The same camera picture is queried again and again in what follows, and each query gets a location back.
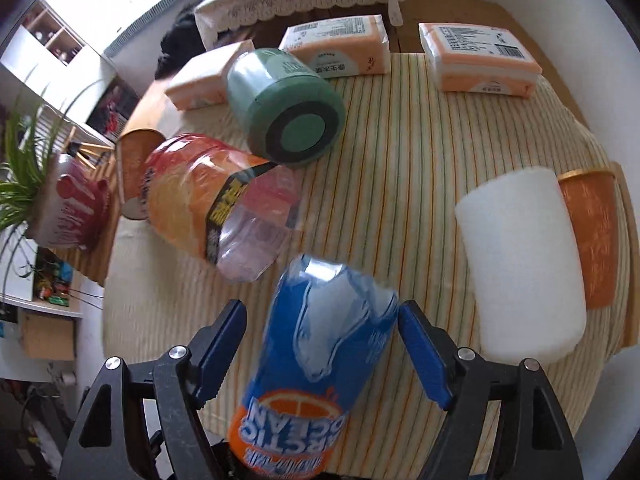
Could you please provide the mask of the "orange tissue pack middle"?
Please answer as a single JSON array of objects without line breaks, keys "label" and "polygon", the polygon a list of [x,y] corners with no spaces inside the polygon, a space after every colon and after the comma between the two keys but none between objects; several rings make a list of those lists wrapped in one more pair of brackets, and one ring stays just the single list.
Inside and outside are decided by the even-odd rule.
[{"label": "orange tissue pack middle", "polygon": [[294,55],[324,79],[390,71],[390,42],[381,14],[291,26],[279,49]]}]

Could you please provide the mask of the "orange paper cup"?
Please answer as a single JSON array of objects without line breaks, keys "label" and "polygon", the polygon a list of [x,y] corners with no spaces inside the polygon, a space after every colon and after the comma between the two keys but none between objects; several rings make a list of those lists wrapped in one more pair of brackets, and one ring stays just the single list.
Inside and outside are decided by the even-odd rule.
[{"label": "orange paper cup", "polygon": [[129,220],[144,220],[141,182],[145,161],[165,141],[163,133],[150,128],[123,132],[115,148],[120,212]]}]

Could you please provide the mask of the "white shelf unit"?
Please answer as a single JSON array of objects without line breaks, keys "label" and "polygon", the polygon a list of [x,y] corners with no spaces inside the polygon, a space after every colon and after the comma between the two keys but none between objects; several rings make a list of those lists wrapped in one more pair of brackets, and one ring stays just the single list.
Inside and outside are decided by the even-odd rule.
[{"label": "white shelf unit", "polygon": [[1,66],[32,93],[84,124],[116,78],[112,64],[41,0],[15,29]]}]

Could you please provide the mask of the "potted green plant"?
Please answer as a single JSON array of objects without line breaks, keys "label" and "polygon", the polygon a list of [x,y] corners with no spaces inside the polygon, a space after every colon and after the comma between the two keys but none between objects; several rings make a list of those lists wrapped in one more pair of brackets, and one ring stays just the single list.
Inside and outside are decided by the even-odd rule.
[{"label": "potted green plant", "polygon": [[108,181],[91,177],[76,156],[55,147],[67,114],[57,112],[47,132],[37,131],[47,106],[38,96],[23,115],[16,101],[4,123],[1,259],[8,268],[25,240],[47,249],[93,249],[110,215]]}]

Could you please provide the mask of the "green cup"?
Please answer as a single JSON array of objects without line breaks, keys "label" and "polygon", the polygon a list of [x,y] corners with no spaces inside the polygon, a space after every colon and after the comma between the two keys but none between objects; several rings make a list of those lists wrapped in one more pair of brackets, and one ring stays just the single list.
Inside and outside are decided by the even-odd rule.
[{"label": "green cup", "polygon": [[245,52],[234,61],[227,100],[250,151],[280,165],[313,162],[344,130],[342,97],[310,67],[276,48]]}]

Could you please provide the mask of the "orange tissue pack large label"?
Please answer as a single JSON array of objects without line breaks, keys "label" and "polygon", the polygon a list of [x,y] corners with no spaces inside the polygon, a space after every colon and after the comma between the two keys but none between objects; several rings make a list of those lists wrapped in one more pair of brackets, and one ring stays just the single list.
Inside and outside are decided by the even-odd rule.
[{"label": "orange tissue pack large label", "polygon": [[542,68],[510,30],[463,23],[418,25],[435,84],[443,92],[528,98]]}]

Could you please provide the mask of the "blue orange plastic cup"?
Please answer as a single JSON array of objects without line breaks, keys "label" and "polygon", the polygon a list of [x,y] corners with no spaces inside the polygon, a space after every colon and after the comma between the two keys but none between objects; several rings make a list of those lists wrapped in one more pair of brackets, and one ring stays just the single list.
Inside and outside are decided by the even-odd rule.
[{"label": "blue orange plastic cup", "polygon": [[372,276],[308,255],[293,259],[229,428],[234,456],[267,478],[310,479],[324,471],[397,312],[396,292]]}]

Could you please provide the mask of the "orange gold cup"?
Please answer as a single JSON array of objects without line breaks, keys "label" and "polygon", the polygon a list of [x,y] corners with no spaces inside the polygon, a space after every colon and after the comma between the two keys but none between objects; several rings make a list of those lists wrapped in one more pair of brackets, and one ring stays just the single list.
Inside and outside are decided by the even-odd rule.
[{"label": "orange gold cup", "polygon": [[586,307],[612,304],[618,269],[615,177],[606,168],[573,170],[558,177],[578,247]]}]

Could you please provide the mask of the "striped cloth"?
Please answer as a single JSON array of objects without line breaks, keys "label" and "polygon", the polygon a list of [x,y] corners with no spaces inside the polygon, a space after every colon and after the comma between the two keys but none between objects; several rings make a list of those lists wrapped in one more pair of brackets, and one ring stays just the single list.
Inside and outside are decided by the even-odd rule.
[{"label": "striped cloth", "polygon": [[[229,299],[247,306],[241,347],[218,396],[201,411],[207,430],[228,431],[253,376],[272,295],[299,254],[346,263],[414,299],[432,324],[457,344],[480,350],[480,322],[454,207],[477,185],[528,166],[557,174],[606,167],[593,134],[562,104],[545,79],[532,98],[442,93],[424,54],[393,54],[383,76],[329,81],[344,100],[341,137],[325,155],[300,168],[298,222],[278,260],[253,283],[227,281],[214,266],[167,244],[146,221],[120,217],[103,303],[106,356],[128,364],[154,360],[186,344]],[[246,150],[228,107],[178,112],[153,81],[126,131],[153,128],[164,136],[208,134]],[[582,341],[545,365],[570,429],[585,417],[605,363],[623,336],[629,289],[626,214],[615,191],[620,226],[616,297],[588,312]],[[398,333],[333,450],[326,470],[372,479],[414,479],[434,443],[444,413],[427,399]]]}]

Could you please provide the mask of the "white frosted cup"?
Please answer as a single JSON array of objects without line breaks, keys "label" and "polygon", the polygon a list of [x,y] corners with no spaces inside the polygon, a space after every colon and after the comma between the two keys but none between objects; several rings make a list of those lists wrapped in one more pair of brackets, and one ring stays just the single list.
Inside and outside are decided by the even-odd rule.
[{"label": "white frosted cup", "polygon": [[582,267],[555,173],[508,172],[474,188],[454,208],[491,361],[558,362],[584,334]]}]

